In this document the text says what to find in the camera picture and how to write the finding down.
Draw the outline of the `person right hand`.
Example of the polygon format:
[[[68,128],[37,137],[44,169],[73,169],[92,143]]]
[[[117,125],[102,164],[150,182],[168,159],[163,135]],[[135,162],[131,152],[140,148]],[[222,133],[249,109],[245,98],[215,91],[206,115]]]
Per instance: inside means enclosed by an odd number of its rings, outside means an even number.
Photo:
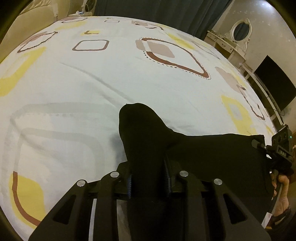
[[[280,195],[278,196],[278,201],[277,204],[275,206],[275,211],[274,211],[274,215],[275,217],[280,216],[281,214],[283,214],[289,207],[289,201],[288,201],[288,188],[289,188],[289,184],[290,184],[290,180],[288,179],[288,177],[286,175],[274,175],[274,173],[271,173],[271,180],[272,180],[272,184],[274,186],[274,194],[273,197],[275,197],[277,195],[276,192],[276,187],[277,187],[277,183],[280,183],[282,190]]]

